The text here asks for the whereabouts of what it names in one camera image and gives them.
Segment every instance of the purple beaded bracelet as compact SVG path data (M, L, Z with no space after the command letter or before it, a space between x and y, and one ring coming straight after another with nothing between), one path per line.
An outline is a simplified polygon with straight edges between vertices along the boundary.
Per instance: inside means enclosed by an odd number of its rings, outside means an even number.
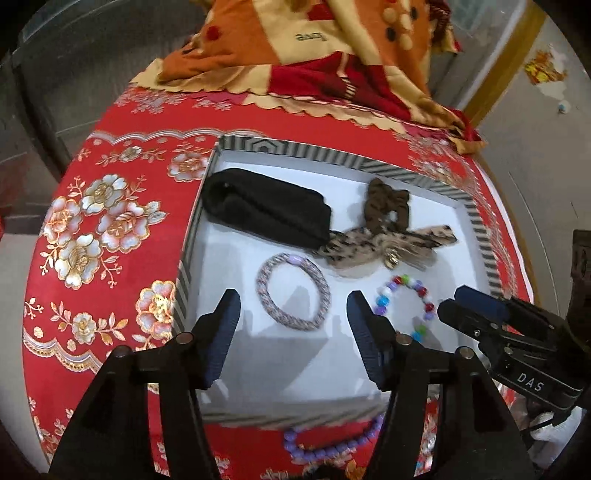
M294 317L293 315L281 310L277 305L275 305L273 300L271 300L268 289L269 278L273 269L283 263L289 263L295 267L300 267L310 276L318 288L318 293L320 295L320 306L318 308L318 312L316 312L316 315L314 315L311 320L303 320L298 317ZM299 255L278 254L274 255L265 263L263 263L258 275L256 276L256 292L261 298L263 308L272 319L282 325L285 325L286 327L293 328L295 330L319 329L324 323L324 319L326 318L326 314L328 313L330 307L330 290L324 275L320 269L310 260L300 257Z
M361 435L315 449L305 449L297 446L297 432L296 430L290 429L283 432L283 448L289 452L292 458L303 459L308 463L317 460L328 460L342 455L347 450L352 450L369 443L371 439L379 435L383 423L384 414L382 413L372 420L371 425Z

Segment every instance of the gray floor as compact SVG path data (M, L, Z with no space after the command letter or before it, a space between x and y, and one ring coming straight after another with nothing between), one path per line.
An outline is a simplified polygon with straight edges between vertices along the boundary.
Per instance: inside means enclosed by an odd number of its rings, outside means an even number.
M36 240L32 235L8 234L0 240L0 419L25 457L47 472L22 375L22 309Z

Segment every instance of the leopard print bow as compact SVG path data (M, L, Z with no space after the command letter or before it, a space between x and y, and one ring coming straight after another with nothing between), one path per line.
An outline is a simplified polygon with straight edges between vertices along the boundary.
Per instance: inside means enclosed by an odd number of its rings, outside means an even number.
M356 267L395 254L400 260L420 270L435 262L434 248L457 242L447 225L432 226L408 232L382 232L374 235L368 228L346 232L331 231L330 241L316 254L337 269Z

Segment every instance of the black folded fabric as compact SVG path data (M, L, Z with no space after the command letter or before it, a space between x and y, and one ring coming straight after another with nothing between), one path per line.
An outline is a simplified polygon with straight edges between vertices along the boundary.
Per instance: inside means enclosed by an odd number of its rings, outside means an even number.
M294 247L330 239L330 207L314 190L241 168L211 175L201 193L211 220Z

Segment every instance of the gold charm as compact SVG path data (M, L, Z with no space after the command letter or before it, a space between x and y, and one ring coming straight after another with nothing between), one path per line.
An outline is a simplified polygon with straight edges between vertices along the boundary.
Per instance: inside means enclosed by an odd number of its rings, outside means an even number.
M398 254L396 253L395 249L387 248L384 251L384 265L386 265L387 269L394 270L399 261L400 259L398 258Z

